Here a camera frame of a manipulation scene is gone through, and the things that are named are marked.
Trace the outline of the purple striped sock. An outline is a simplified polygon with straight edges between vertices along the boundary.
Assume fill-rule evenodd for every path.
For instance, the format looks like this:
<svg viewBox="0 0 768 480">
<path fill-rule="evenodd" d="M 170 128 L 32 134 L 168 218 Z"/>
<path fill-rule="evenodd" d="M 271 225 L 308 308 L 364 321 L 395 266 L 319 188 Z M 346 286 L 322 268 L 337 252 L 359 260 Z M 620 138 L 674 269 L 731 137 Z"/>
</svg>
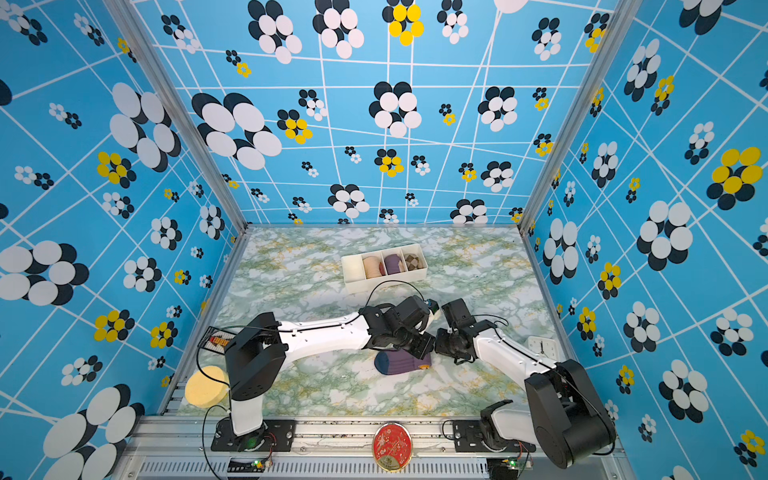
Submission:
<svg viewBox="0 0 768 480">
<path fill-rule="evenodd" d="M 416 358 L 406 351 L 379 351 L 374 359 L 375 369 L 387 376 L 400 375 L 413 371 L 429 369 L 432 365 L 431 355 L 423 359 Z"/>
</svg>

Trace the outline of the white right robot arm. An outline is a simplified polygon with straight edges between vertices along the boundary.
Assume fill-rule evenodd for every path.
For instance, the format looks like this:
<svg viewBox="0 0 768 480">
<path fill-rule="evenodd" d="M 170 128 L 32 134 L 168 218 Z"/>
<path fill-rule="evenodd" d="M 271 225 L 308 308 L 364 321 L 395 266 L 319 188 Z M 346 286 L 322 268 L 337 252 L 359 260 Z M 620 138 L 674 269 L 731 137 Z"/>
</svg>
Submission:
<svg viewBox="0 0 768 480">
<path fill-rule="evenodd" d="M 553 361 L 507 339 L 498 325 L 479 321 L 462 299 L 441 307 L 448 324 L 438 330 L 435 352 L 454 363 L 488 364 L 525 390 L 528 413 L 507 400 L 480 414 L 484 448 L 502 452 L 512 444 L 540 447 L 566 469 L 588 456 L 613 453 L 617 432 L 585 368 L 575 360 Z"/>
</svg>

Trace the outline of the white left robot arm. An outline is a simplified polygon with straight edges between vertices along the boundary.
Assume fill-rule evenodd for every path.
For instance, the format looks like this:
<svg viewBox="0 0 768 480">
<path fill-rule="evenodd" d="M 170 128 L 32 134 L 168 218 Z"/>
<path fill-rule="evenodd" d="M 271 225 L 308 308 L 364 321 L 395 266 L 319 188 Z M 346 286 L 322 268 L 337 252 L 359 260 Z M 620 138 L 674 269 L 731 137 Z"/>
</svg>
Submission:
<svg viewBox="0 0 768 480">
<path fill-rule="evenodd" d="M 342 350 L 404 351 L 422 359 L 434 349 L 427 328 L 439 306 L 412 295 L 397 305 L 366 305 L 356 312 L 307 324 L 280 323 L 271 312 L 255 317 L 226 347 L 233 434 L 250 435 L 263 424 L 263 395 L 283 367 L 306 357 Z"/>
</svg>

